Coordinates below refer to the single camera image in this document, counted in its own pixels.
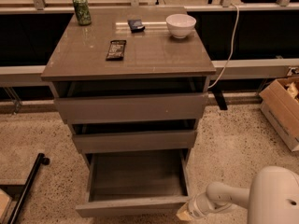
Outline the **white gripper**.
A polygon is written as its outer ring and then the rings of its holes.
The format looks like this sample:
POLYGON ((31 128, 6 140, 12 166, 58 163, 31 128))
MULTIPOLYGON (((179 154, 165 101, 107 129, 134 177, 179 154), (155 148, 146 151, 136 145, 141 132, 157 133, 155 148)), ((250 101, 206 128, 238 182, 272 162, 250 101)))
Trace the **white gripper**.
POLYGON ((182 221, 200 219, 209 214, 224 214, 232 209, 230 203, 217 204, 211 201, 206 193, 197 194, 177 210, 177 217, 182 221))

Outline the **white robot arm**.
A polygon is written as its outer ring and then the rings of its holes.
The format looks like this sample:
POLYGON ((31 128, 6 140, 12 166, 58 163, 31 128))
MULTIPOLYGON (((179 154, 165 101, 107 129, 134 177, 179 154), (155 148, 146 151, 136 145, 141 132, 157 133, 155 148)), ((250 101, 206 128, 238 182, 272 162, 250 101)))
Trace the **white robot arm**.
POLYGON ((180 220, 230 212, 236 206, 248 210, 247 224, 299 224, 299 175, 282 167, 263 168, 249 189, 212 182, 177 211, 180 220))

